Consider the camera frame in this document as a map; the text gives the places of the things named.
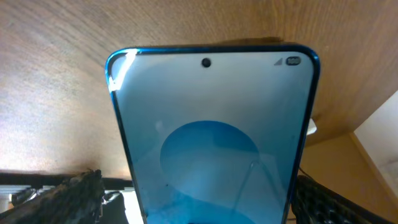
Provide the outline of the blue Galaxy smartphone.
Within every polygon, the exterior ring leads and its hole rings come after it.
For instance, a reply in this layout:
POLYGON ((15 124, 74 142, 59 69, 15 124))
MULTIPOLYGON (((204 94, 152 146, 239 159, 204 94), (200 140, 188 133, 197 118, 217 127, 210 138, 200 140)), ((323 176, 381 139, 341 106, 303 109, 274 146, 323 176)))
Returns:
POLYGON ((104 66, 144 223, 285 223, 320 78, 307 46, 129 47, 104 66))

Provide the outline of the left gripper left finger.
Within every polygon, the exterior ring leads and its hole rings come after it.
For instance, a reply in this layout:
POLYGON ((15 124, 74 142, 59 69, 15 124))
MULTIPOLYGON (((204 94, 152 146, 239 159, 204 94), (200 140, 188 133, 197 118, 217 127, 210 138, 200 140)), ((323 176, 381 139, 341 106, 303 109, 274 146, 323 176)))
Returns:
POLYGON ((1 214, 3 224, 95 224, 101 216, 104 184, 89 170, 1 214))

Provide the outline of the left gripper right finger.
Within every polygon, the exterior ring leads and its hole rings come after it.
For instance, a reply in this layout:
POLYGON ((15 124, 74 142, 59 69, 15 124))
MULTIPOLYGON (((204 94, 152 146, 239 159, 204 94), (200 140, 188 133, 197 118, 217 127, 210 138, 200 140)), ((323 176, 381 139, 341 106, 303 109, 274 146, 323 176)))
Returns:
POLYGON ((305 175, 297 177, 292 212, 297 224, 392 224, 305 175))

